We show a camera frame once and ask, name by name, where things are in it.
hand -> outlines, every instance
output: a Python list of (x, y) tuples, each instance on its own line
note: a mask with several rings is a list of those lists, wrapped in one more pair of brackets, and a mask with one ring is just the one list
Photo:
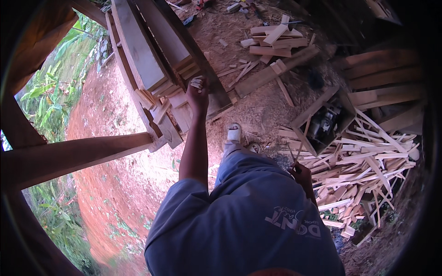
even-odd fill
[(296, 162), (296, 164), (290, 165), (288, 172), (293, 175), (296, 182), (301, 186), (312, 186), (312, 172), (300, 163)]
[(193, 116), (203, 116), (205, 118), (207, 115), (207, 107), (209, 106), (207, 80), (203, 79), (201, 93), (198, 93), (198, 89), (191, 86), (191, 82), (189, 82), (186, 98), (192, 108)]

foot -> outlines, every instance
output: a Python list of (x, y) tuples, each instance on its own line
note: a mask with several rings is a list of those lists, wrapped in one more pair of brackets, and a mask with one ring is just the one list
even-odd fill
[(175, 5), (177, 5), (178, 7), (181, 7), (181, 6), (190, 4), (190, 3), (192, 3), (192, 0), (180, 0), (177, 3), (175, 3)]
[(233, 123), (227, 130), (227, 141), (236, 141), (241, 143), (241, 126), (238, 123)]
[(257, 143), (251, 143), (247, 146), (247, 149), (254, 153), (259, 153), (261, 151), (261, 147)]

person's left hand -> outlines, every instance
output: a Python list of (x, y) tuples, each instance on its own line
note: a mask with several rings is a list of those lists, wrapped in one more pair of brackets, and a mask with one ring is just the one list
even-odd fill
[(193, 116), (206, 117), (209, 107), (209, 90), (207, 80), (203, 79), (201, 93), (198, 88), (191, 86), (191, 81), (187, 86), (186, 98), (192, 108)]

wooden box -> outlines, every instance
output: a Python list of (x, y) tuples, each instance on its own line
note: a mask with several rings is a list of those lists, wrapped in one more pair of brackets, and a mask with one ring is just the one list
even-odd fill
[(309, 138), (306, 138), (304, 141), (305, 148), (314, 156), (320, 155), (336, 138), (340, 137), (341, 133), (344, 132), (356, 118), (356, 111), (350, 102), (348, 94), (340, 89), (339, 86), (329, 87), (305, 112), (290, 123), (290, 126), (298, 138), (300, 140), (304, 139), (304, 130), (310, 114), (314, 115), (324, 105), (324, 102), (329, 101), (335, 94), (338, 95), (343, 107), (341, 113), (336, 118), (336, 131), (334, 131), (334, 133), (330, 131), (330, 133), (322, 139), (324, 144), (320, 144)]

dirt ground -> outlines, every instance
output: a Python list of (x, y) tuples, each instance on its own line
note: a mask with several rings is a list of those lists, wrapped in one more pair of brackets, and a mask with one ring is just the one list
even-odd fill
[[(226, 4), (216, 5), (215, 8), (225, 10)], [(194, 3), (185, 8), (189, 11), (176, 11), (183, 20), (192, 14), (197, 14)], [(264, 12), (270, 24), (281, 20), (282, 12), (266, 6)], [(208, 60), (216, 72), (238, 64), (238, 59), (254, 60), (247, 49), (243, 49), (239, 41), (246, 39), (244, 31), (250, 27), (261, 26), (262, 22), (253, 13), (223, 12), (215, 13), (215, 9), (204, 11), (204, 16), (194, 20), (188, 29), (203, 52), (207, 52)], [(326, 37), (318, 29), (309, 26), (297, 26), (305, 37), (311, 38), (316, 33), (316, 44), (324, 46)], [(224, 39), (229, 45), (222, 46), (219, 39)], [(259, 64), (247, 76), (265, 67)], [(223, 144), (226, 141), (226, 126), (237, 122), (243, 130), (243, 142), (257, 142), (263, 153), (274, 158), (281, 166), (289, 163), (287, 156), (278, 155), (278, 139), (275, 130), (279, 125), (288, 126), (303, 110), (309, 107), (321, 91), (310, 89), (307, 84), (309, 70), (314, 68), (323, 77), (326, 86), (340, 85), (347, 89), (345, 81), (336, 73), (329, 62), (323, 62), (317, 57), (309, 67), (298, 67), (299, 79), (290, 74), (282, 76), (287, 90), (295, 103), (288, 106), (276, 81), (260, 87), (247, 97), (240, 99), (235, 108), (222, 116), (207, 121), (207, 140), (209, 151), (209, 183), (213, 189), (217, 168), (222, 158)], [(240, 71), (221, 77), (224, 87), (239, 75)], [(96, 136), (124, 135), (146, 131), (135, 109), (130, 95), (124, 84), (116, 60), (111, 60), (100, 73), (93, 67), (89, 71), (83, 93), (78, 105), (73, 110), (66, 139), (81, 139)], [(155, 218), (162, 199), (168, 188), (178, 181), (178, 173), (172, 168), (172, 161), (181, 159), (185, 142), (175, 149), (165, 145), (154, 153), (138, 152), (105, 164), (100, 164), (73, 173), (78, 192), (81, 214), (87, 228), (87, 237), (91, 244), (93, 257), (104, 265), (106, 275), (145, 275), (148, 271), (145, 265), (143, 251), (144, 242), (149, 232), (150, 224)], [(404, 212), (397, 212), (399, 220), (407, 214), (409, 205), (405, 201)], [(355, 250), (351, 242), (345, 241), (340, 249), (341, 257), (348, 275), (376, 275), (375, 271), (386, 268), (392, 263), (392, 258), (380, 259), (371, 248), (380, 247), (390, 239), (396, 243), (397, 230), (408, 227), (408, 223), (390, 223), (385, 230), (392, 229), (394, 237), (382, 238), (384, 229), (378, 230), (374, 241), (366, 243)], [(406, 239), (400, 235), (398, 241)]]

